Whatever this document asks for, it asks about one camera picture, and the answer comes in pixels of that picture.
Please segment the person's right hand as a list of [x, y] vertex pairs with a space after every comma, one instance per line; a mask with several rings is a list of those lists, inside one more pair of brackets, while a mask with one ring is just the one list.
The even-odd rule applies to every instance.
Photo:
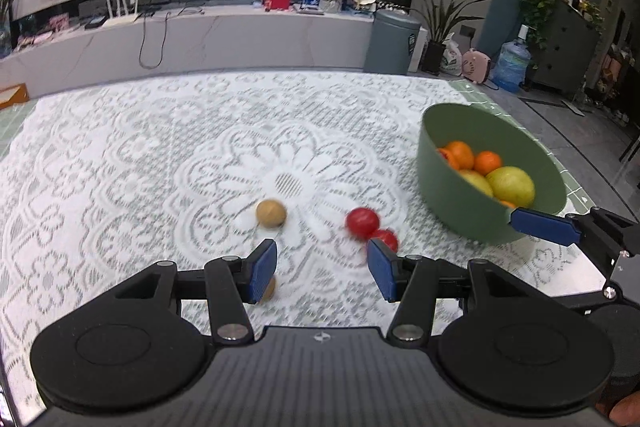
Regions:
[[628, 395], [615, 405], [598, 403], [596, 409], [617, 426], [638, 426], [640, 424], [640, 391]]

